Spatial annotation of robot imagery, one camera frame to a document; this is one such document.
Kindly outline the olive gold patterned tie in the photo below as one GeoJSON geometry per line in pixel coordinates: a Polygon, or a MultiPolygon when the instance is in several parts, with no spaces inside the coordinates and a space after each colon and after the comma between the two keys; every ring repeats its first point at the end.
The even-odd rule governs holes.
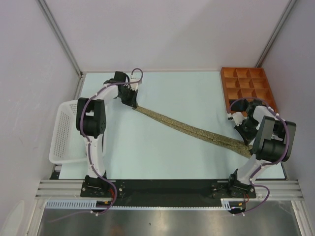
{"type": "Polygon", "coordinates": [[[252,156],[250,152],[252,147],[245,145],[239,140],[185,124],[141,106],[133,109],[155,121],[158,121],[159,123],[162,123],[189,136],[206,141],[208,143],[212,143],[222,148],[229,149],[248,159],[252,156]]]}

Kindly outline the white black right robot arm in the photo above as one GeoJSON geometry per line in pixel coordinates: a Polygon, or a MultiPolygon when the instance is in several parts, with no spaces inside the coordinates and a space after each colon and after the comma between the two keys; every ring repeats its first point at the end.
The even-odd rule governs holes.
{"type": "Polygon", "coordinates": [[[254,181],[267,168],[289,159],[296,123],[281,118],[258,98],[231,100],[229,109],[228,118],[244,144],[252,144],[249,160],[230,175],[226,186],[230,196],[239,197],[254,191],[254,181]]]}

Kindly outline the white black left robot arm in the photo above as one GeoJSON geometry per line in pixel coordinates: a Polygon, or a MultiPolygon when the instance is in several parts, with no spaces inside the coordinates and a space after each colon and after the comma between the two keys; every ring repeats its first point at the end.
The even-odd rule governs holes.
{"type": "Polygon", "coordinates": [[[97,196],[102,197],[114,189],[106,177],[103,161],[107,126],[105,105],[119,98],[124,105],[136,108],[138,85],[142,79],[143,71],[139,68],[134,69],[130,76],[116,71],[114,77],[105,81],[90,98],[81,97],[77,100],[76,129],[84,139],[88,160],[86,188],[91,188],[97,196]]]}

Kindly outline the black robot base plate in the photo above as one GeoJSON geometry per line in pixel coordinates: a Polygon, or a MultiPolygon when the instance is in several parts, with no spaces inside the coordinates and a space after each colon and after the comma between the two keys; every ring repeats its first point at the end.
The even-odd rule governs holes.
{"type": "Polygon", "coordinates": [[[117,193],[118,198],[133,193],[200,194],[214,198],[256,198],[255,188],[237,180],[227,179],[117,179],[103,181],[85,178],[82,197],[107,197],[117,193]]]}

